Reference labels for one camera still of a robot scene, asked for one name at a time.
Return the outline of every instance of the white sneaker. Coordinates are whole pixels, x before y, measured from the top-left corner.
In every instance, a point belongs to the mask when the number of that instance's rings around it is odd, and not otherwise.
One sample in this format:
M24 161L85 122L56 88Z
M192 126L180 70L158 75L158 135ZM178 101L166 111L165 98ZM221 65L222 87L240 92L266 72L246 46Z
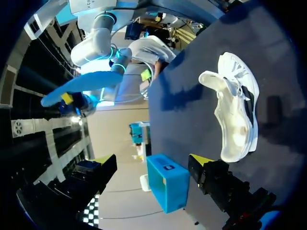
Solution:
M259 97L257 81L248 66L236 55L225 52L220 55L218 61L218 72L229 81L239 84L246 97L245 110L253 125L253 141L249 152L257 148L258 122L256 118L256 103Z
M214 115L222 129L221 159L237 162L248 154L253 127L245 112L245 96L240 86L222 75L205 71L199 82L216 91L218 98Z

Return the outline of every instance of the shoelace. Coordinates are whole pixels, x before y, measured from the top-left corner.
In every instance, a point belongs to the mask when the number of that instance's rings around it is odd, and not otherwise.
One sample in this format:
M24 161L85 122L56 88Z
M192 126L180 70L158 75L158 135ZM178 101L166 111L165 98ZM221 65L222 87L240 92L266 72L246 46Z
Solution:
M231 58L231 60L234 62L234 66L233 66L233 71L229 73L230 79L228 79L227 77L224 77L223 80L226 82L227 85L232 84L233 86L236 87L236 94L239 97L243 97L244 100L250 101L250 98L245 96L245 94L243 93L242 84L240 83L237 77L239 74L244 75L246 70L244 69L242 65L237 63L234 58Z

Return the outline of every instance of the cable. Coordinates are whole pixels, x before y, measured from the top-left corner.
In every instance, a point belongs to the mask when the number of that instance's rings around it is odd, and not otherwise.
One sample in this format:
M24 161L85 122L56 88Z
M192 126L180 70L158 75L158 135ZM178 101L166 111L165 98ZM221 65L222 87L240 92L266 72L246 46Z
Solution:
M158 214L158 213L161 213L161 212L163 212L163 211L153 212L153 213L149 213L149 214L145 214L145 215L140 215L140 216L134 216L134 217L100 218L100 219L132 219L132 218L146 217L146 216Z
M72 73L70 71L68 71L68 69L65 68L65 66L53 55L53 53L47 48L47 46L43 43L42 40L40 40L40 38L38 37L38 40L41 42L41 44L43 44L43 46L45 47L45 49L52 55L52 57L69 73L69 75L71 75L72 77L74 77L72 75Z

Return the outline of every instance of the blue box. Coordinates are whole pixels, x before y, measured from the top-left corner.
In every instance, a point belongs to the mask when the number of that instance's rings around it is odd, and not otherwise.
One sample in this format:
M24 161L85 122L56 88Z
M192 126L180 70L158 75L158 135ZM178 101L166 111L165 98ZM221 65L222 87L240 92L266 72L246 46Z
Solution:
M163 154L147 157L148 181L165 213L186 206L190 174Z
M132 138L132 142L134 144L141 144L143 141L142 127L140 127L139 123L131 123L129 126L130 126L130 135Z

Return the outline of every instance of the table surface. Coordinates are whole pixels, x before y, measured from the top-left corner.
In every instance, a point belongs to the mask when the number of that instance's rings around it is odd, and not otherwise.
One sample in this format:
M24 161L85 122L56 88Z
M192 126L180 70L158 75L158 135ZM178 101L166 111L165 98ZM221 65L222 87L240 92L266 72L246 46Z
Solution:
M202 32L159 75L149 89L153 154L163 153L184 167L189 154L220 158L222 132L213 112L215 91L198 82L205 70L217 72L224 52L239 56L254 73L257 101L257 150L230 170L263 187L284 203L295 191L306 164L305 73L291 40L257 2L234 9ZM210 230L220 230L228 215L190 180L186 211Z

